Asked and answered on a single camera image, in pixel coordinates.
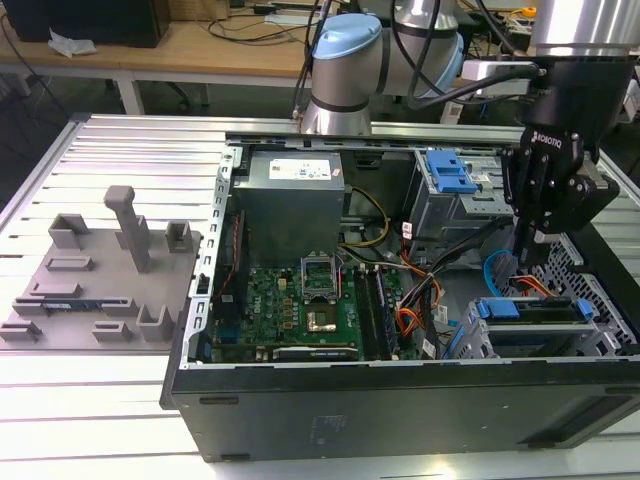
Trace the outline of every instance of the paper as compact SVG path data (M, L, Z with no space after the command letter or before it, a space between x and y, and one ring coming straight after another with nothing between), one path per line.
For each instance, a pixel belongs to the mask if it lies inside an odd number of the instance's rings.
M49 46L65 57L71 58L74 55L88 55L98 51L92 40L71 40L70 38L58 35L51 29L49 29L49 34L51 35Z

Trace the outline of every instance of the yellow wire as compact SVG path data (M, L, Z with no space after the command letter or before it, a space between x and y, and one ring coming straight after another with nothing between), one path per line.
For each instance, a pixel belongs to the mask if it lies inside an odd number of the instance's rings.
M380 205L375 198L369 195L362 188L351 187L351 189L355 192L361 193L364 197L366 197L367 200L373 203L378 210L380 210L380 213L382 213L382 216L384 217L384 230L382 230L382 233L378 238L374 238L373 240L367 240L366 242L354 242L354 243L345 242L345 243L339 243L338 245L341 247L370 247L373 245L377 245L382 240L384 240L389 234L390 225L389 225L389 217L387 217L387 212L384 211L384 208L382 208L382 205Z

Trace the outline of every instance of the yellow object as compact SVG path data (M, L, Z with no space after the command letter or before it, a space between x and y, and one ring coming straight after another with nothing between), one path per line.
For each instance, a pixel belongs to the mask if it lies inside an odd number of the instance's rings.
M538 13L538 9L535 7L527 7L527 8L523 8L522 12L520 13L522 13L523 17L535 18Z
M375 198L373 198L371 195L369 195L367 192L365 192L362 188L353 187L352 186L351 189L354 192L359 192L361 195L366 197L367 200L369 200L371 203L373 203L375 205L375 207L380 211L380 213L384 217L384 230L382 231L382 233L380 234L380 236L378 238L375 238L373 240L367 240L366 242L339 243L338 245L340 247L369 247L369 246L378 245L380 242L382 242L382 240L384 240L386 238L387 234L389 233L390 220L387 217L387 213L384 211L384 209L378 203L378 201Z

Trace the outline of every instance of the black computer case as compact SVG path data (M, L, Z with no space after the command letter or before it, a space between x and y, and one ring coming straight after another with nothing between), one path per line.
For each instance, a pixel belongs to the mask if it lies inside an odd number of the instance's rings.
M5 0L11 25L25 42L46 42L49 29L76 40L153 48L171 22L168 0Z

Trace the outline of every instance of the vertical post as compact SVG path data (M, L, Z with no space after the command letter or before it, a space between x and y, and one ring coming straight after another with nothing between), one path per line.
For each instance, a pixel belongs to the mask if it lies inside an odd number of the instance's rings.
M133 210L135 196L133 188L129 186L112 185L104 196L104 204L116 214L136 269L139 273L146 273L149 270L149 251Z

